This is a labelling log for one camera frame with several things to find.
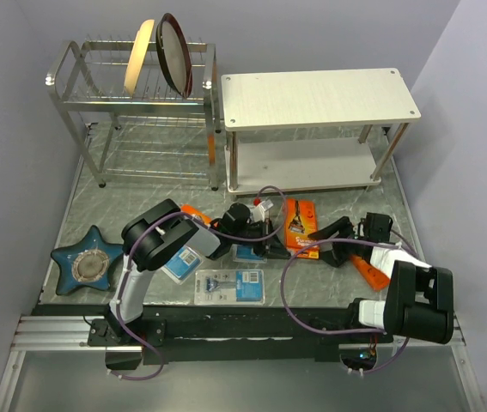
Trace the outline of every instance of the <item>wall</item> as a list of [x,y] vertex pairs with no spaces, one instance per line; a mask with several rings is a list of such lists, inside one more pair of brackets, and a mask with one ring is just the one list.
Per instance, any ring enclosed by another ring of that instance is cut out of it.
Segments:
[[17,320],[39,295],[76,168],[42,56],[19,6],[0,0],[0,379]]
[[170,12],[214,42],[219,71],[398,67],[416,80],[459,0],[18,0],[47,50],[87,33],[132,36]]
[[454,272],[487,401],[487,2],[460,2],[412,93],[423,119],[397,163],[427,259]]

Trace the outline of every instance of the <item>marble surface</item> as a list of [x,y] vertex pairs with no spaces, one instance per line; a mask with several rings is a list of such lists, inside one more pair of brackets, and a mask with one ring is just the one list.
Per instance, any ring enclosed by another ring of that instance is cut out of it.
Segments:
[[[91,131],[93,140],[91,152],[99,159],[107,134],[108,124],[99,124]],[[202,129],[155,128],[151,133],[162,133],[161,138],[171,136],[173,139],[186,139],[196,148],[206,147],[206,135]],[[241,132],[240,144],[246,142],[320,139],[320,138],[356,138],[361,127],[351,128],[312,128],[296,130],[267,130],[262,132]],[[221,216],[232,203],[232,197],[226,192],[225,165],[221,156],[225,136],[216,135],[217,159],[219,160],[220,189],[211,191],[207,186],[165,185],[142,183],[113,183],[101,189],[90,172],[83,167],[78,179],[75,195],[70,205],[67,221],[60,237],[60,246],[71,245],[79,241],[88,231],[90,225],[96,225],[108,242],[121,242],[121,229],[132,218],[142,214],[161,200],[170,197],[176,203],[189,203],[206,215]],[[376,160],[380,159],[387,147],[387,139],[379,127],[374,127],[368,139]],[[184,160],[172,162],[173,171],[179,170]],[[387,163],[382,183],[365,190],[363,188],[313,191],[290,194],[298,199],[315,202],[319,227],[324,227],[343,215],[348,215],[353,222],[358,222],[368,211],[390,215],[394,228],[412,241],[408,212],[393,171],[392,164]],[[274,204],[280,205],[278,196],[272,197]],[[240,202],[251,205],[253,197],[241,197]],[[261,268],[265,272],[265,292],[267,306],[281,306],[279,279],[285,261],[270,260],[267,264],[237,264],[232,261],[231,253],[217,261],[206,260],[200,269]],[[115,270],[111,279],[112,290],[101,292],[91,288],[81,288],[70,295],[55,295],[58,281],[58,266],[52,265],[46,284],[43,287],[40,303],[51,304],[103,304],[108,302],[117,287],[121,268]],[[146,304],[180,304],[190,305],[193,302],[193,276],[184,284],[174,283],[167,275],[158,272],[146,293]],[[291,268],[286,281],[286,296],[292,306],[347,306],[356,297],[366,299],[383,299],[386,290],[375,293],[362,279],[351,264],[334,269],[320,261],[298,260]]]

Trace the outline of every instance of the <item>orange box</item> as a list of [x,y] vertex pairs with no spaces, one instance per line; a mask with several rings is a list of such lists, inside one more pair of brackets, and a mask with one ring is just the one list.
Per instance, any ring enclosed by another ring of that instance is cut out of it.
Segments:
[[[317,232],[314,202],[287,199],[287,220],[285,221],[285,246],[295,253],[314,241],[308,235]],[[314,246],[298,255],[299,258],[319,259],[320,247]]]
[[183,204],[180,210],[186,212],[188,215],[197,217],[200,221],[202,221],[207,226],[209,226],[212,221],[212,219],[210,219],[209,216],[203,214],[202,212],[195,209],[193,206],[190,206],[189,204]]

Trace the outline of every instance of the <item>metal dish rack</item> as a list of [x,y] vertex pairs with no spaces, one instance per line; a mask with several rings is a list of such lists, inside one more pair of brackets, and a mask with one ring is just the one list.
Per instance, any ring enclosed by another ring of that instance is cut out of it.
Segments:
[[[52,102],[90,172],[100,187],[107,181],[153,178],[161,183],[209,182],[216,190],[215,132],[221,126],[215,45],[188,43],[193,90],[186,99],[165,82],[155,42],[149,43],[134,95],[127,95],[123,80],[133,45],[132,39],[112,37],[87,39],[81,47],[67,40],[46,76]],[[89,112],[106,114],[109,128],[98,162],[71,117],[74,112],[84,120]],[[184,131],[169,133],[169,127]]]

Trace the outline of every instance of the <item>yellow plate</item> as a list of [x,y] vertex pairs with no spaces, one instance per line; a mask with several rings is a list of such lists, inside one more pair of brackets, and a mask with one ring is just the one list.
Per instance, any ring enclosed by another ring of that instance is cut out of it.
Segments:
[[154,24],[154,20],[146,20],[142,23],[134,40],[134,46],[132,47],[125,73],[125,91],[130,97],[132,97],[137,88],[138,77],[140,76],[144,57],[148,51],[149,39],[151,39],[151,34],[154,31]]

